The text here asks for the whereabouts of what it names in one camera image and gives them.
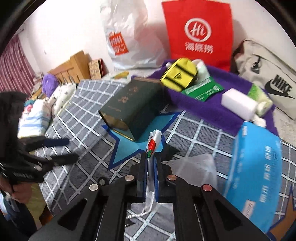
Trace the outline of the person's left hand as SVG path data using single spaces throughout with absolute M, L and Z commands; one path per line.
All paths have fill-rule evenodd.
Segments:
M 27 204 L 32 197 L 32 185 L 30 183 L 20 183 L 11 186 L 8 180 L 1 176 L 1 190 L 11 195 L 13 200 Z

